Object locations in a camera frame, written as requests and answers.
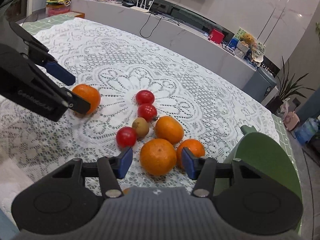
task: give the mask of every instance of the kiwi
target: kiwi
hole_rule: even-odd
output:
[[[145,137],[149,132],[149,124],[142,117],[138,117],[133,121],[132,128],[135,129],[138,138]]]

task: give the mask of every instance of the floral lace pattern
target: floral lace pattern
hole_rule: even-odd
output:
[[[271,113],[261,104],[215,73],[153,42],[79,18],[35,37],[77,77],[76,84],[99,90],[101,104],[83,119],[69,110],[52,122],[1,98],[1,145],[33,181],[74,157],[93,162],[118,155],[116,132],[131,126],[137,117],[134,95],[142,89],[154,93],[160,116],[170,115],[182,124],[184,139],[200,140],[206,154],[220,162],[243,136],[240,127],[244,124],[254,125],[279,142]],[[190,191],[194,182],[177,168],[161,177],[141,168],[139,151],[155,137],[153,126],[133,147],[133,162],[126,177],[119,180],[121,188],[184,186]],[[98,179],[86,182],[98,193]]]

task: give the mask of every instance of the red fruit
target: red fruit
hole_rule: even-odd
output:
[[[116,134],[116,141],[120,148],[132,147],[137,141],[136,131],[131,127],[122,127]]]
[[[155,101],[155,96],[149,90],[141,90],[136,94],[136,101],[138,105],[152,104]]]
[[[158,112],[152,104],[143,104],[138,107],[138,117],[144,118],[147,122],[151,122]]]

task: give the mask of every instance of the plush toy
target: plush toy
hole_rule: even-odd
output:
[[[254,43],[254,37],[249,33],[241,35],[240,40],[245,41],[245,43],[249,44],[249,46]]]

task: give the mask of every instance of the green checkered tablecloth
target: green checkered tablecloth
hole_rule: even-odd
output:
[[[54,25],[61,24],[65,21],[74,19],[74,16],[78,13],[68,12],[66,14],[55,15],[52,17],[48,17],[36,22],[27,22],[23,24],[23,28],[28,31],[30,34],[35,35],[41,30],[46,30],[51,28]],[[272,118],[275,122],[276,130],[280,137],[280,145],[285,150],[287,155],[292,161],[293,166],[297,170],[297,166],[295,163],[295,159],[292,154],[292,148],[289,142],[289,138],[287,136],[287,131],[282,123],[281,119],[275,115],[272,115]]]

